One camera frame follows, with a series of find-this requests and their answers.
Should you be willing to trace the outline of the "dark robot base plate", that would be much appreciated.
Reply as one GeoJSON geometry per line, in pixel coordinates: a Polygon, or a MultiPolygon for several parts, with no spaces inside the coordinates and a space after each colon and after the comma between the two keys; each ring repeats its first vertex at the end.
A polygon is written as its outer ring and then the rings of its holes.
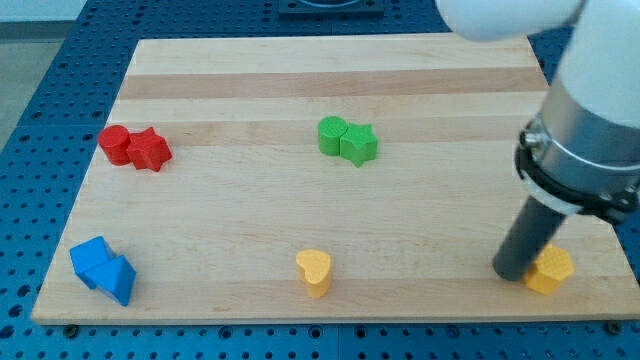
{"type": "Polygon", "coordinates": [[[381,15],[383,0],[277,0],[280,16],[298,15],[381,15]]]}

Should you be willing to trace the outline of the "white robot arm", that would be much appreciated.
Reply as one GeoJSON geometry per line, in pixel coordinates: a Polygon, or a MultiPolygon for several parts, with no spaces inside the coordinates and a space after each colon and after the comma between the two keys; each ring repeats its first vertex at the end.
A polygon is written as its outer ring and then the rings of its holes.
{"type": "Polygon", "coordinates": [[[530,195],[564,214],[624,221],[639,205],[637,0],[437,0],[448,27],[495,41],[570,25],[543,105],[520,135],[530,195]]]}

